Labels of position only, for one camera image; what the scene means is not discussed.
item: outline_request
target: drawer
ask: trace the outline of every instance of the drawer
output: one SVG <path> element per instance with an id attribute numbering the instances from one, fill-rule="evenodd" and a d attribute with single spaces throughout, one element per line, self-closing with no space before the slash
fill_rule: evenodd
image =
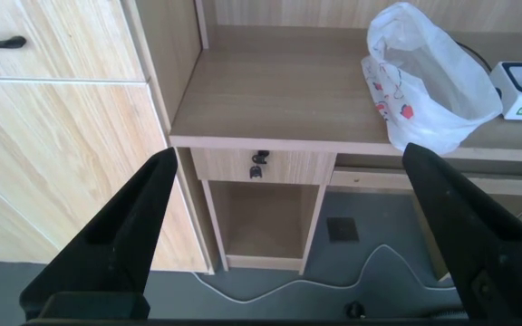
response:
<path id="1" fill-rule="evenodd" d="M 120 1 L 0 0 L 0 77 L 144 81 Z"/>
<path id="2" fill-rule="evenodd" d="M 522 162 L 447 159 L 490 195 L 522 196 Z M 399 157 L 339 155 L 330 186 L 412 190 Z"/>
<path id="3" fill-rule="evenodd" d="M 269 151 L 262 177 L 251 178 L 252 149 L 191 149 L 198 178 L 298 185 L 325 185 L 334 170 L 335 154 L 307 151 Z"/>

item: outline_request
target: black drawer handle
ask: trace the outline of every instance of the black drawer handle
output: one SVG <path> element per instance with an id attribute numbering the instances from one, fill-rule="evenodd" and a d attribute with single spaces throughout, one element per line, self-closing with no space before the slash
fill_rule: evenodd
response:
<path id="1" fill-rule="evenodd" d="M 0 49 L 19 49 L 27 43 L 23 36 L 14 36 L 9 40 L 0 41 Z"/>

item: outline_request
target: wooden panel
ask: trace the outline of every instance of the wooden panel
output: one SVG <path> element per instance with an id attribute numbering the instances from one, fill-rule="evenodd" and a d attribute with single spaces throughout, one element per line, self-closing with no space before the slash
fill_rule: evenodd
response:
<path id="1" fill-rule="evenodd" d="M 447 163 L 463 173 L 499 174 L 522 176 L 522 162 L 492 161 L 481 159 L 445 158 Z M 403 169 L 402 157 L 339 154 L 335 165 L 343 168 Z"/>
<path id="2" fill-rule="evenodd" d="M 299 258 L 253 257 L 238 254 L 228 254 L 227 262 L 229 267 L 266 268 L 286 271 L 299 271 L 302 266 L 302 260 Z"/>
<path id="3" fill-rule="evenodd" d="M 152 258 L 153 270 L 210 273 L 177 178 Z"/>
<path id="4" fill-rule="evenodd" d="M 168 144 L 170 123 L 200 53 L 192 1 L 123 0 Z M 177 177 L 209 272 L 218 258 L 207 201 L 188 149 L 177 149 Z"/>
<path id="5" fill-rule="evenodd" d="M 227 254 L 302 258 L 302 186 L 251 183 L 230 186 Z"/>
<path id="6" fill-rule="evenodd" d="M 365 35 L 218 26 L 181 103 L 172 145 L 401 156 L 363 78 Z M 522 34 L 454 36 L 493 64 L 522 61 Z M 522 161 L 522 121 L 495 118 L 447 157 Z"/>
<path id="7" fill-rule="evenodd" d="M 319 219 L 319 213 L 322 210 L 322 203 L 324 202 L 324 195 L 327 186 L 321 185 L 318 189 L 304 188 L 302 189 L 301 205 L 301 246 L 304 248 L 304 258 L 299 268 L 299 273 L 303 274 L 307 266 L 307 259 L 312 246 L 315 235 L 315 227 Z"/>
<path id="8" fill-rule="evenodd" d="M 203 49 L 208 49 L 215 42 L 217 31 L 217 8 L 215 2 L 210 0 L 195 0 L 197 6 L 198 29 Z"/>
<path id="9" fill-rule="evenodd" d="M 230 226 L 230 203 L 228 185 L 225 183 L 212 182 L 203 180 L 203 188 L 205 197 L 207 198 L 208 212 L 215 230 L 218 250 L 220 253 L 220 261 L 223 269 L 228 271 L 226 252 L 228 248 L 229 226 Z"/>
<path id="10" fill-rule="evenodd" d="M 163 148 L 145 83 L 0 81 L 0 193 L 56 247 Z M 206 271 L 178 183 L 164 227 L 153 267 Z"/>
<path id="11" fill-rule="evenodd" d="M 215 0 L 217 22 L 237 25 L 367 28 L 398 0 Z M 410 0 L 442 29 L 522 32 L 522 2 L 515 0 Z"/>
<path id="12" fill-rule="evenodd" d="M 0 261 L 48 263 L 59 248 L 0 197 Z"/>
<path id="13" fill-rule="evenodd" d="M 170 130 L 200 54 L 194 1 L 125 0 L 150 88 Z"/>
<path id="14" fill-rule="evenodd" d="M 475 185 L 488 194 L 522 196 L 522 177 L 465 174 Z M 332 174 L 331 186 L 367 187 L 411 190 L 412 185 L 406 172 L 384 168 L 336 168 Z"/>
<path id="15" fill-rule="evenodd" d="M 144 81 L 121 4 L 96 0 L 0 0 L 0 77 Z"/>
<path id="16" fill-rule="evenodd" d="M 334 169 L 335 154 L 301 151 L 271 151 L 260 165 L 263 177 L 250 178 L 249 169 L 257 150 L 191 149 L 198 178 L 219 181 L 268 182 L 324 185 Z"/>

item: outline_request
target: white plastic bag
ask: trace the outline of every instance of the white plastic bag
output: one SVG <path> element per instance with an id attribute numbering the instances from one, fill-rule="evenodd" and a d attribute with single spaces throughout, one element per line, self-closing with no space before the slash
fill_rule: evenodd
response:
<path id="1" fill-rule="evenodd" d="M 413 142 L 446 154 L 502 113 L 484 69 L 413 5 L 379 13 L 368 49 L 363 74 L 397 149 Z"/>

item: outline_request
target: open shelf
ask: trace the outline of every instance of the open shelf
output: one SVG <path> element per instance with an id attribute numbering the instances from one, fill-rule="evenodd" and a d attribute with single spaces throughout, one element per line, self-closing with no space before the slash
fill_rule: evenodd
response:
<path id="1" fill-rule="evenodd" d="M 318 188 L 208 181 L 227 267 L 300 270 Z"/>
<path id="2" fill-rule="evenodd" d="M 365 36 L 363 29 L 218 26 L 172 125 L 172 145 L 401 155 L 363 78 Z M 522 34 L 452 36 L 491 64 L 522 60 Z M 522 160 L 522 121 L 496 118 L 449 157 Z"/>

